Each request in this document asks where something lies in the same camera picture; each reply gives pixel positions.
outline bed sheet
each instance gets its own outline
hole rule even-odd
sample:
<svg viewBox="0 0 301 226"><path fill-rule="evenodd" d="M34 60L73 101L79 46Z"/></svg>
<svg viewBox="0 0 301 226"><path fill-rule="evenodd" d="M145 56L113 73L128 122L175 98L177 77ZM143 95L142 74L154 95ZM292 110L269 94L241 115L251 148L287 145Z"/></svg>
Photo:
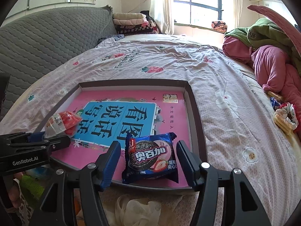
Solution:
<svg viewBox="0 0 301 226"><path fill-rule="evenodd" d="M285 223L300 200L298 139L290 144L276 127L252 71L218 48L187 37L140 35L103 41L32 85L1 121L0 134L34 131L62 98L60 93L79 82L124 78L187 80L202 117L209 162L223 170L241 168L272 225ZM222 218L222 195L220 189L216 225ZM179 225L189 225L197 197L173 202Z"/></svg>

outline window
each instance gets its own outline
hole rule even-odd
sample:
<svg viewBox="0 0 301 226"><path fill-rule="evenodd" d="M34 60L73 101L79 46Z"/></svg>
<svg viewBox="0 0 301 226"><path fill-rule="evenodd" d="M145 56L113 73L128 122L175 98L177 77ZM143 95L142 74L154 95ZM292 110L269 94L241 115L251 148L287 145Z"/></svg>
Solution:
<svg viewBox="0 0 301 226"><path fill-rule="evenodd" d="M222 0L173 0L173 15L177 23L211 27L222 19Z"/></svg>

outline curtain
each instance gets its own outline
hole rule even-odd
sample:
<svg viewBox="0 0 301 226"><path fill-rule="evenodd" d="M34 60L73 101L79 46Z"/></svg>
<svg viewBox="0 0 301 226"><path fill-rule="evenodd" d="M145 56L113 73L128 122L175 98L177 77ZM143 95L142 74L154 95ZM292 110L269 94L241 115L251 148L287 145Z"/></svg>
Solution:
<svg viewBox="0 0 301 226"><path fill-rule="evenodd" d="M239 26L239 19L243 9L243 0L222 0L222 20L227 23L228 31Z"/></svg>
<svg viewBox="0 0 301 226"><path fill-rule="evenodd" d="M173 0L150 1L150 16L153 17L163 34L173 34L175 30L172 4Z"/></svg>

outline screw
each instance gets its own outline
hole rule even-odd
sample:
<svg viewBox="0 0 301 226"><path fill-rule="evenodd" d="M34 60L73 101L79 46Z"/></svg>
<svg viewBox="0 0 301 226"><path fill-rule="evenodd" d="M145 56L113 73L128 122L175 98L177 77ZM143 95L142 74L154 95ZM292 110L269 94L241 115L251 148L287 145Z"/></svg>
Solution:
<svg viewBox="0 0 301 226"><path fill-rule="evenodd" d="M88 164L87 167L88 167L89 169L93 169L93 168L96 167L96 164L95 164L95 163L90 163L90 164Z"/></svg>
<svg viewBox="0 0 301 226"><path fill-rule="evenodd" d="M203 162L203 163L201 164L201 166L202 166L203 168L209 168L209 167L210 167L210 164L207 163L207 162Z"/></svg>
<svg viewBox="0 0 301 226"><path fill-rule="evenodd" d="M239 169L239 168L234 168L233 171L235 174L241 174L241 169Z"/></svg>
<svg viewBox="0 0 301 226"><path fill-rule="evenodd" d="M55 172L57 175L62 175L64 173L63 169L57 169L57 171Z"/></svg>

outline red snack package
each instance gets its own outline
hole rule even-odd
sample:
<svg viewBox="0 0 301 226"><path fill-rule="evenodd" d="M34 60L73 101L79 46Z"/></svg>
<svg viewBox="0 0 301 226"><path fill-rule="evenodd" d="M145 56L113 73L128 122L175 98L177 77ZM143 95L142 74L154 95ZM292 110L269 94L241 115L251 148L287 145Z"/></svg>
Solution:
<svg viewBox="0 0 301 226"><path fill-rule="evenodd" d="M76 131L76 125L82 118L72 112L65 111L54 114L45 125L45 138L51 138L65 131L69 136L73 136Z"/></svg>

